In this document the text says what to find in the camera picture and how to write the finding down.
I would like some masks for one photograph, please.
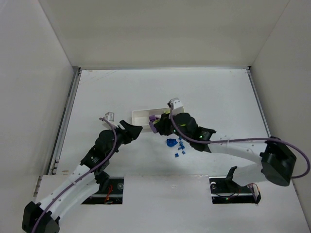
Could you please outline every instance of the blue block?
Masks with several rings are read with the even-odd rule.
[[[167,145],[168,147],[173,147],[173,146],[175,146],[177,143],[178,143],[178,142],[177,142],[176,139],[173,139],[173,138],[168,138],[168,139],[166,139],[166,145]]]

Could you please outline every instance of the white container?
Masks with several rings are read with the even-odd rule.
[[[169,110],[169,108],[134,110],[132,111],[132,125],[142,126],[143,129],[150,129],[149,116],[156,115],[157,117],[161,117],[163,113]]]

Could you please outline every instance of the purple object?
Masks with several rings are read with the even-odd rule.
[[[152,132],[157,133],[157,130],[151,121],[149,121],[149,126],[150,126],[150,129],[152,130]]]
[[[151,115],[151,116],[149,116],[149,121],[151,121],[151,122],[154,122],[155,120],[159,120],[160,118],[158,118],[157,116],[155,116],[155,115]]]

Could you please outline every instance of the white floor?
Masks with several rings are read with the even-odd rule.
[[[245,69],[84,70],[56,176],[45,176],[39,199],[56,188],[94,145],[108,111],[131,123],[133,110],[165,108],[179,97],[200,126],[237,137],[267,132]],[[121,206],[79,206],[61,223],[62,232],[242,233],[309,232],[291,184],[259,183],[262,201],[211,204],[208,177],[226,175],[249,161],[168,148],[166,137],[144,131],[110,160],[105,170],[125,176]]]

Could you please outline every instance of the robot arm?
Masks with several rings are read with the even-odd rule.
[[[114,129],[117,139],[114,152],[118,152],[122,144],[136,140],[142,130],[141,126],[130,125],[124,120],[120,121],[120,124],[124,129],[121,127]],[[104,172],[104,169],[109,165],[110,158],[108,156],[113,149],[114,141],[115,136],[112,130],[102,131],[96,139],[95,145],[66,181],[44,199],[37,203],[31,201],[25,207],[22,229],[27,233],[58,233],[59,223],[65,214],[97,191],[104,191],[109,182],[109,175]]]
[[[213,129],[200,127],[190,114],[182,113],[180,110],[183,105],[179,99],[172,99],[168,105],[171,108],[171,114],[178,130],[172,124],[171,114],[162,114],[161,119],[151,125],[155,133],[181,136],[198,151],[224,153],[254,162],[254,164],[245,167],[233,167],[228,173],[231,176],[228,178],[240,186],[266,180],[281,186],[290,184],[296,157],[287,146],[273,141],[266,141],[266,144],[254,142],[229,143],[233,139],[232,137],[221,135]],[[222,142],[215,144],[200,143],[207,141]]]

